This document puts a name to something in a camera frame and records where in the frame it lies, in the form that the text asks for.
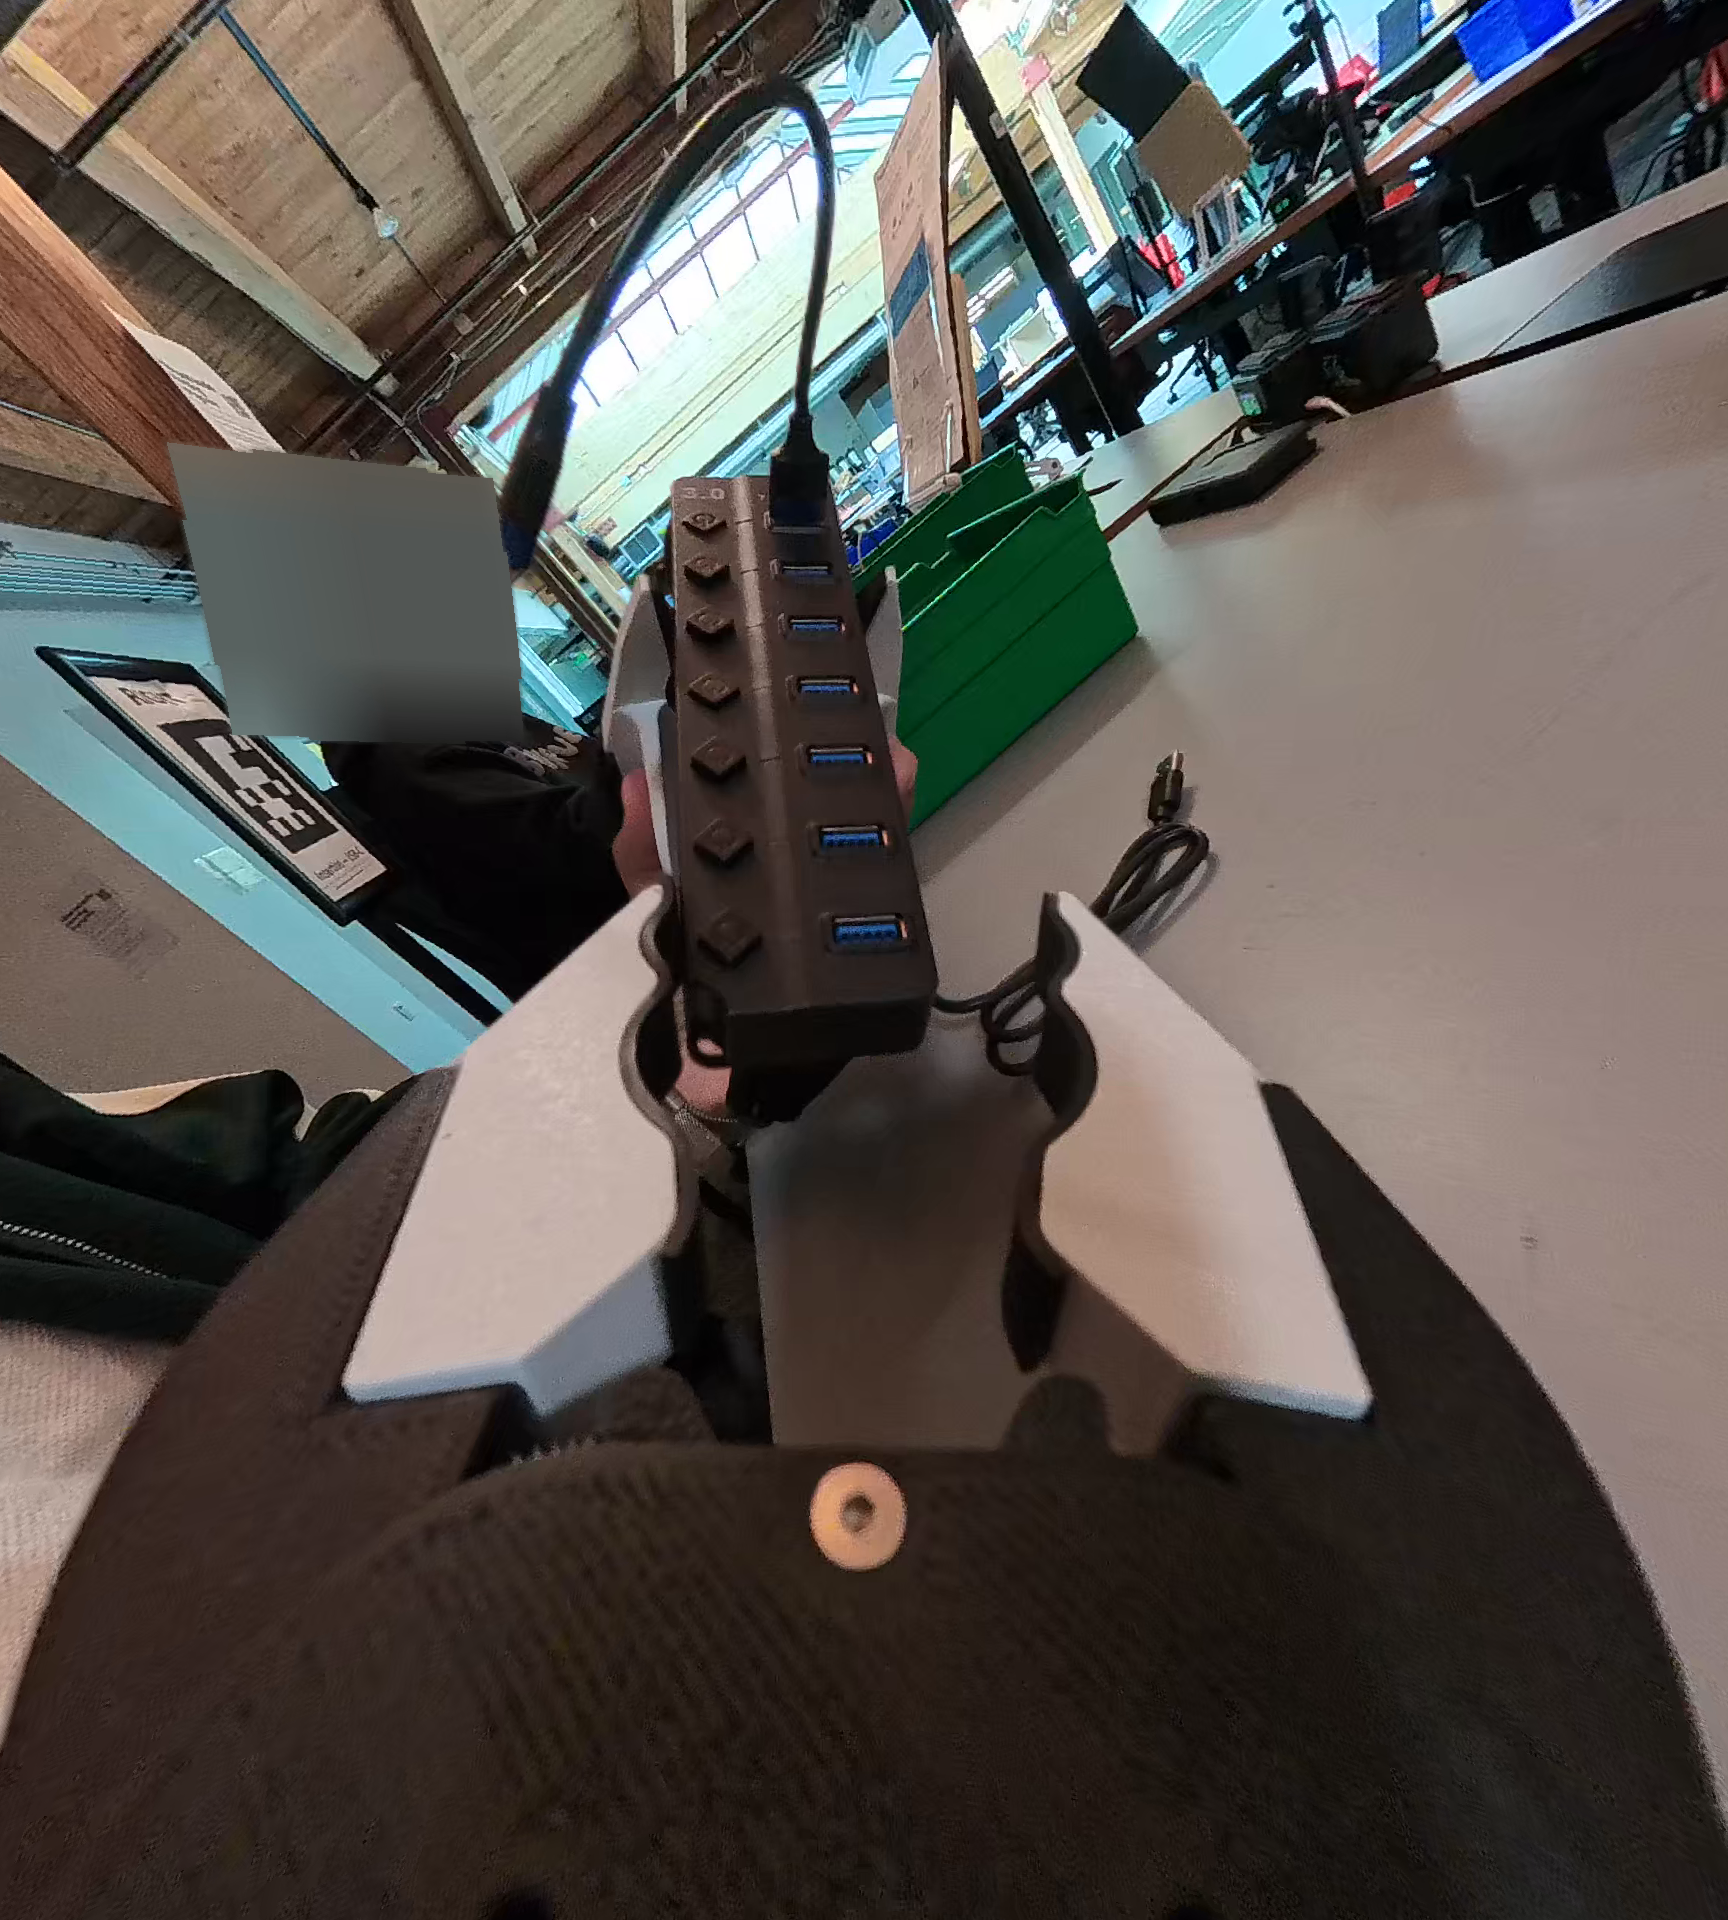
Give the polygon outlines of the blue storage crate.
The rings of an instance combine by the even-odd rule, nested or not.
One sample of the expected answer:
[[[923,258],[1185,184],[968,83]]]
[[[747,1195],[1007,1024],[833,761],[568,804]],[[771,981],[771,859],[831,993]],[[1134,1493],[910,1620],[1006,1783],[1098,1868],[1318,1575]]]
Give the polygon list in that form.
[[[1642,21],[1653,2],[1486,2],[1451,30],[1475,85],[1545,73],[1597,50]]]

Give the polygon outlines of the long wooden workbench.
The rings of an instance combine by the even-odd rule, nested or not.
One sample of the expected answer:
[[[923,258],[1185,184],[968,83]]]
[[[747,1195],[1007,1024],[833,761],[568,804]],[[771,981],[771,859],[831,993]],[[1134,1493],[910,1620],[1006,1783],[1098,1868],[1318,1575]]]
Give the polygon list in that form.
[[[1471,142],[1501,140],[1504,126],[1513,118],[1528,118],[1536,137],[1558,137],[1559,113],[1572,104],[1592,111],[1610,106],[1611,95],[1623,80],[1634,80],[1640,68],[1656,66],[1666,77],[1701,60],[1725,41],[1728,2],[1595,5],[1491,77],[1462,68],[1437,101],[1378,139],[1363,161],[1369,208],[1379,210],[1383,189],[1413,168]],[[1111,345],[1111,354],[1124,359],[1165,336],[1183,339],[1192,318],[1235,280],[1357,202],[1353,178],[1342,175],[1321,180],[1283,219],[1242,228],[1208,266],[1128,329]]]

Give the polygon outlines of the person's left forearm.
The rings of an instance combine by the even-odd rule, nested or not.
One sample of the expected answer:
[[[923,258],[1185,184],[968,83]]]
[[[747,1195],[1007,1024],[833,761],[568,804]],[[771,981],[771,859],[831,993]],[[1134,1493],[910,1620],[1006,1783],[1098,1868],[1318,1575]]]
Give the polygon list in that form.
[[[0,1157],[268,1230],[411,1086],[311,1103],[291,1074],[264,1068],[73,1094],[0,1053]]]

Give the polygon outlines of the green plastic bin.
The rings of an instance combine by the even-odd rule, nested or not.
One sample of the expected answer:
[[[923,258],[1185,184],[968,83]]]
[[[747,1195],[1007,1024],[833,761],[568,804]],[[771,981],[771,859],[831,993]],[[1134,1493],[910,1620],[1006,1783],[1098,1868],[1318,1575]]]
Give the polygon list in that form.
[[[901,635],[891,730],[918,759],[914,825],[1137,636],[1084,480],[1038,487],[1016,448],[880,540],[855,567],[857,598],[889,575]]]

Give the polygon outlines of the black steel post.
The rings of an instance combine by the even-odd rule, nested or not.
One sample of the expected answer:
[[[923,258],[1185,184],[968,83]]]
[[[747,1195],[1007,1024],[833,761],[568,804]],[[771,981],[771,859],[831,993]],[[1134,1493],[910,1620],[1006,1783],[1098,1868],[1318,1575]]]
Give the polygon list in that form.
[[[910,2],[907,11],[940,58],[949,97],[962,109],[975,151],[986,161],[1003,208],[1018,228],[1020,243],[1030,255],[1066,326],[1068,349],[1081,370],[1095,410],[1105,422],[1105,437],[1124,439],[1136,433],[1139,429],[1139,412],[1116,373],[1111,349],[1101,336],[1089,298],[1070,268],[1032,175],[995,106],[995,97],[983,78],[965,33],[956,22],[956,15],[948,2]]]

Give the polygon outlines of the framed code poster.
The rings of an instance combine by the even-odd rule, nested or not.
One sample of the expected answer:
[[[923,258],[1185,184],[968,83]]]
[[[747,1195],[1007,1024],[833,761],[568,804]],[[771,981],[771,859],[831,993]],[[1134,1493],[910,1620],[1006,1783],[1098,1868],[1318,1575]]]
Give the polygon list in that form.
[[[273,743],[236,733],[198,666],[55,644],[34,655],[332,923],[353,924],[389,890],[386,863]]]

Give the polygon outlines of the black battery charger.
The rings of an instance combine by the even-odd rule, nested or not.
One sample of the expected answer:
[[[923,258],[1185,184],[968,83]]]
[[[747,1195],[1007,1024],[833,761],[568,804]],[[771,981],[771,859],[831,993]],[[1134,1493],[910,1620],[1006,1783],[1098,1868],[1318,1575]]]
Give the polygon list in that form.
[[[1426,284],[1404,277],[1356,290],[1311,326],[1308,347],[1320,394],[1345,407],[1389,401],[1437,359]]]
[[[1231,392],[1242,419],[1256,426],[1349,416],[1332,394],[1324,354],[1305,332],[1278,336],[1248,353],[1231,370]]]

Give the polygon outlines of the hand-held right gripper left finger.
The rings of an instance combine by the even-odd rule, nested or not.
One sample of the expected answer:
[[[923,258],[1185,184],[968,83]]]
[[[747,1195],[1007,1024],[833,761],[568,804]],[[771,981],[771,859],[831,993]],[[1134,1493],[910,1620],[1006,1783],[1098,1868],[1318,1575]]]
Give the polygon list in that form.
[[[514,1388],[556,1414],[671,1360],[696,1176],[670,882],[635,895],[461,1055],[341,1388]]]

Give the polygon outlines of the black USB hub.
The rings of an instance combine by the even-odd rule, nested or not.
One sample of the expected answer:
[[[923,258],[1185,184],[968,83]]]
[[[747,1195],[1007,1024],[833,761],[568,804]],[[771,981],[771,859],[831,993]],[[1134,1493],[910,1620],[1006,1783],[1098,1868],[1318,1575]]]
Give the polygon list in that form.
[[[778,521],[762,477],[675,482],[670,604],[683,1041],[732,1117],[780,1125],[922,1044],[940,987],[833,504]]]

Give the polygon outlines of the paper wall notice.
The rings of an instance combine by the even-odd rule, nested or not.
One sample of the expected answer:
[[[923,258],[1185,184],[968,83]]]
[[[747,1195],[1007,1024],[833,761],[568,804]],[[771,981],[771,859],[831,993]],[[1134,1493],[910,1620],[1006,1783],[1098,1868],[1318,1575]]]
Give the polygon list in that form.
[[[179,949],[170,926],[95,875],[71,873],[57,881],[43,911],[65,935],[129,979],[148,979]]]

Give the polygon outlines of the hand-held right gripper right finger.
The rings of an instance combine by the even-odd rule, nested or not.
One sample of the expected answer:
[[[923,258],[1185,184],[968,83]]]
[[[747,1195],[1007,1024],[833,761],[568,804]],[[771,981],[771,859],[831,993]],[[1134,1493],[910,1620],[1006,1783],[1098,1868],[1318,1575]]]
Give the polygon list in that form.
[[[1155,1429],[1199,1397],[1342,1424],[1376,1404],[1248,1059],[1070,892],[1040,907],[1028,1078],[1050,1115],[1020,1176],[1002,1334],[1021,1375],[1098,1343]]]

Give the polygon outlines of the person in green jacket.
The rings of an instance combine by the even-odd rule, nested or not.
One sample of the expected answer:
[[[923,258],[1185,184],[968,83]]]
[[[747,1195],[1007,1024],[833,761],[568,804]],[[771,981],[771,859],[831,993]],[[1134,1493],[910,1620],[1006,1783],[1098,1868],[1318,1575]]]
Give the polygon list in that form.
[[[0,1198],[0,1745],[36,1624],[117,1444],[259,1237],[115,1195]]]

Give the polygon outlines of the dark desk mat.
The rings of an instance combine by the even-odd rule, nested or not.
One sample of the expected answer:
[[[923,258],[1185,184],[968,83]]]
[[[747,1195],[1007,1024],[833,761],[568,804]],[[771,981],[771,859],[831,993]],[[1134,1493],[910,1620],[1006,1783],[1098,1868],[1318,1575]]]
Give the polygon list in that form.
[[[1728,293],[1728,202],[1611,252],[1491,349],[1490,359],[1507,364],[1722,293]]]

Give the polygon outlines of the black and tan panel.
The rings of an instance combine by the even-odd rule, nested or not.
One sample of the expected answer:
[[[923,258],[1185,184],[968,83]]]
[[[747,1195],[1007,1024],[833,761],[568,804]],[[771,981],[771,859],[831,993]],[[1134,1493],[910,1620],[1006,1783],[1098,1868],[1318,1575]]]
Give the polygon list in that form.
[[[1076,87],[1129,139],[1142,173],[1181,219],[1221,198],[1252,165],[1250,142],[1213,91],[1132,6],[1118,9]]]

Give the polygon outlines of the wooden board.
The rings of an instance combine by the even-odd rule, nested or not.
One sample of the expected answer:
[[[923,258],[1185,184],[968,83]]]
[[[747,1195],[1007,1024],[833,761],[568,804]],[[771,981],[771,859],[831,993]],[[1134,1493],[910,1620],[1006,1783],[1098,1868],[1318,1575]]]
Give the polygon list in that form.
[[[960,487],[982,457],[964,288],[948,257],[948,63],[927,50],[874,175],[881,317],[901,500]]]

